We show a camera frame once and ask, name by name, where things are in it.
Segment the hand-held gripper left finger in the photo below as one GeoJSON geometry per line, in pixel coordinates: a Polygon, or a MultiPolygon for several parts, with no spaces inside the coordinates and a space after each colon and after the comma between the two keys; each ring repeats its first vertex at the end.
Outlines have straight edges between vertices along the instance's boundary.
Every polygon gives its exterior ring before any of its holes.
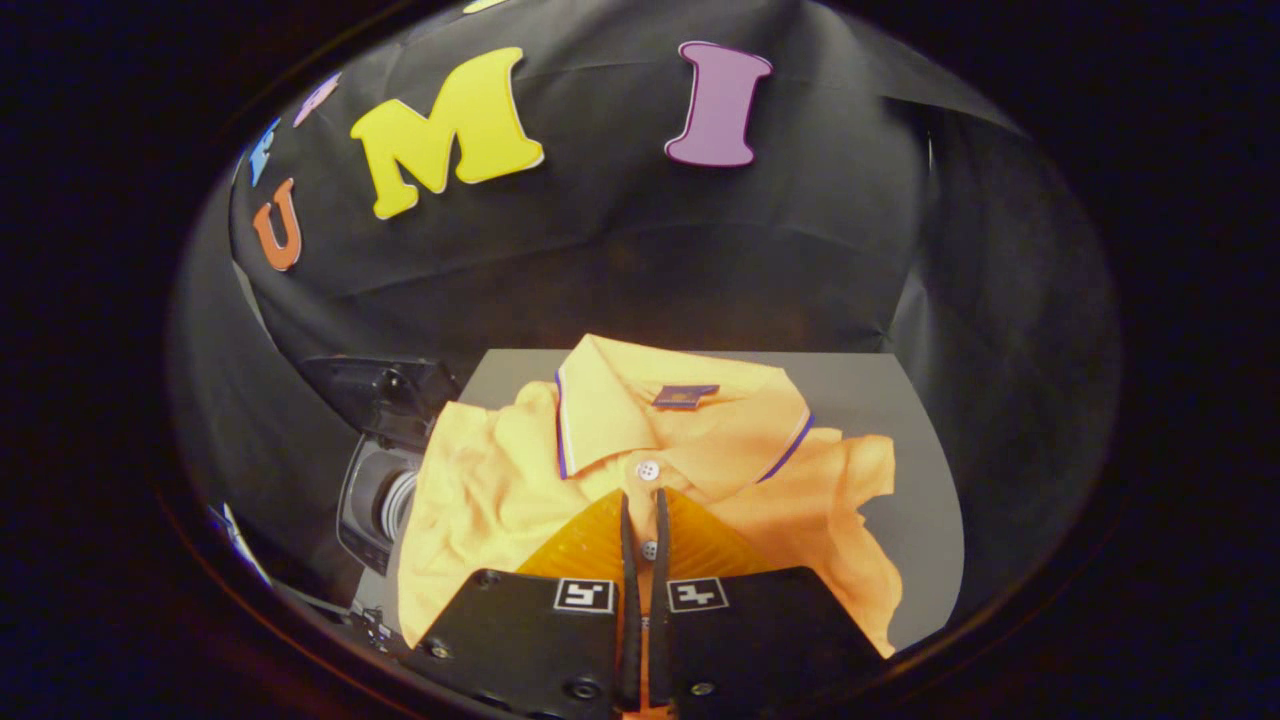
{"type": "Polygon", "coordinates": [[[518,570],[474,571],[404,665],[512,719],[618,719],[640,703],[636,571],[628,500],[616,491],[518,570]]]}

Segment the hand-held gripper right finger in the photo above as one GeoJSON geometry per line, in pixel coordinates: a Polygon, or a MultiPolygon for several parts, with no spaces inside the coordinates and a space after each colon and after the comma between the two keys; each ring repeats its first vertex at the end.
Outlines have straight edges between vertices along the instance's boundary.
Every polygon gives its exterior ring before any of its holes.
{"type": "Polygon", "coordinates": [[[774,569],[701,505],[655,500],[650,701],[676,719],[790,719],[883,665],[818,574],[774,569]]]}

